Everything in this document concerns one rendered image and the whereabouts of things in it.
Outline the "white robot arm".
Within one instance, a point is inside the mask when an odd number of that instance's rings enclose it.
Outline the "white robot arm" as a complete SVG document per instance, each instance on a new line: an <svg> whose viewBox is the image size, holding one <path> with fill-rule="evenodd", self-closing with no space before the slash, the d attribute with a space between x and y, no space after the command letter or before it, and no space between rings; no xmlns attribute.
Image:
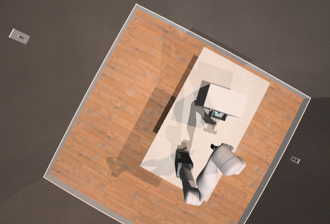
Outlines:
<svg viewBox="0 0 330 224"><path fill-rule="evenodd" d="M245 168L244 159L236 156L232 150L234 147L225 143L215 148L196 179L198 188L196 188L190 168L188 166L181 167L179 176L182 180L185 203L199 206L203 202L209 192L217 185L217 167L225 176L238 175Z"/></svg>

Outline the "grey chest of drawers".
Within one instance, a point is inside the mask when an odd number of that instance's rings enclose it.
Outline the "grey chest of drawers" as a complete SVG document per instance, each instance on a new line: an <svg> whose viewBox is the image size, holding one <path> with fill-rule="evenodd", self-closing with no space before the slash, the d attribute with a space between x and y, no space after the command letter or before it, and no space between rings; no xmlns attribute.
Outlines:
<svg viewBox="0 0 330 224"><path fill-rule="evenodd" d="M201 87L195 106L204 106L242 118L248 95L214 84Z"/></svg>

